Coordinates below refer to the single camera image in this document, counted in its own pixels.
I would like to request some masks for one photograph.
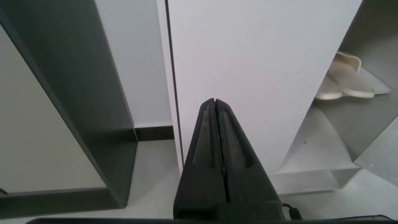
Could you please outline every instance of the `floor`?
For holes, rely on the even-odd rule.
[[[367,170],[359,171],[343,189],[282,195],[280,199],[297,207],[307,220],[362,215],[386,215],[398,220],[398,187]]]
[[[125,209],[46,217],[173,219],[173,203],[179,180],[174,140],[139,142],[129,201]],[[0,220],[0,224],[21,224],[34,218],[36,217]]]
[[[173,218],[179,178],[174,140],[140,142],[125,209],[47,217]],[[377,214],[398,219],[398,188],[366,170],[360,171],[344,189],[281,195],[280,199],[297,207],[307,220]],[[26,223],[34,218],[0,220],[0,224]]]

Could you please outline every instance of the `shelf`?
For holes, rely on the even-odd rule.
[[[279,195],[336,190],[340,188],[330,171],[269,174],[268,177]]]
[[[312,106],[286,155],[281,173],[357,168],[325,115]]]

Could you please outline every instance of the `white slipper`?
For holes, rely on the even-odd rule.
[[[374,97],[373,88],[349,64],[335,58],[329,67],[329,73],[330,79],[346,95],[358,98]]]
[[[359,70],[359,76],[362,77],[370,87],[372,87],[375,95],[387,94],[391,92],[391,88],[389,86],[387,86],[384,82],[363,67],[361,67]]]
[[[335,100],[342,96],[340,88],[330,80],[329,72],[326,73],[322,84],[315,95],[316,99],[319,100]]]

